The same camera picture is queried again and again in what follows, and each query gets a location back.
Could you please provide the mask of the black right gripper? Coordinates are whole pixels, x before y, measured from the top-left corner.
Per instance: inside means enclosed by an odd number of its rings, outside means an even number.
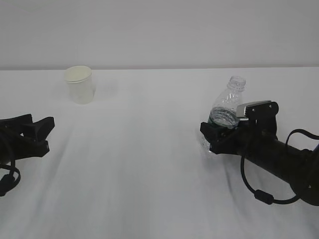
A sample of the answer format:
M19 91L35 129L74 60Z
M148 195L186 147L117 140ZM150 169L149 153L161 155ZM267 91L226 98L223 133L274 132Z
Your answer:
M235 128L202 122L200 132L209 142L209 151L215 154L240 155L248 143L254 143L261 137L277 139L277 121L241 120Z

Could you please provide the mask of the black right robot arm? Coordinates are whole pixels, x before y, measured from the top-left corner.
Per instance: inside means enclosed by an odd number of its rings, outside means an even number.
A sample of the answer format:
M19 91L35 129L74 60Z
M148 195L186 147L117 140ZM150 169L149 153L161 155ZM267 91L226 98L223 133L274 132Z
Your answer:
M242 180L255 199L271 205L288 205L302 200L312 206L319 204L319 149L297 149L281 142L276 136L276 123L244 120L229 129L202 122L200 132L210 144L215 154L238 155ZM285 200L254 189L245 174L248 160L288 183L294 195Z

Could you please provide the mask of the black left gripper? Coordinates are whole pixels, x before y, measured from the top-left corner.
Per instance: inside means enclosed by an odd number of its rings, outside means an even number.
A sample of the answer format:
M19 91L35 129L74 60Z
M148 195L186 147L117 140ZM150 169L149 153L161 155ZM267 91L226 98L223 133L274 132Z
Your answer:
M49 152L49 145L46 139L55 127L54 117L46 117L33 122L32 115L26 114L14 118L1 119L0 126L23 133L23 136L21 136L10 130L0 130L1 164L10 163L7 146L12 149L15 160L43 157Z

